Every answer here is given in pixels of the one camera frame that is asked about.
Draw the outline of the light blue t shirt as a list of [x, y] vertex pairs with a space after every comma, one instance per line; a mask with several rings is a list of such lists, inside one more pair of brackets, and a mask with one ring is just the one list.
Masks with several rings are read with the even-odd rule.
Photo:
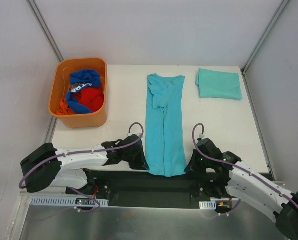
[[148, 172], [155, 176], [181, 176], [187, 166], [182, 128], [184, 80], [182, 75], [147, 76], [145, 154]]

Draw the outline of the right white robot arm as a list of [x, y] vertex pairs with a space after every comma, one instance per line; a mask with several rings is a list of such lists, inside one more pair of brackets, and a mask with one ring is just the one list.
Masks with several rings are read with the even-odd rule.
[[212, 198], [236, 197], [263, 213], [286, 238], [298, 240], [298, 191], [293, 193], [252, 170], [232, 152], [221, 152], [208, 138], [199, 138], [185, 169], [199, 177], [207, 169], [216, 178], [203, 184], [203, 192]]

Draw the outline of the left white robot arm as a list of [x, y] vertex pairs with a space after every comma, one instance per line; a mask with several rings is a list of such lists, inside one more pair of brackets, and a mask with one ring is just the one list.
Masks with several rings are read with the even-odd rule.
[[45, 143], [20, 162], [19, 187], [37, 193], [48, 187], [69, 187], [88, 195], [94, 190], [90, 167], [127, 162], [132, 170], [149, 170], [142, 141], [136, 134], [106, 141], [92, 148], [60, 149]]

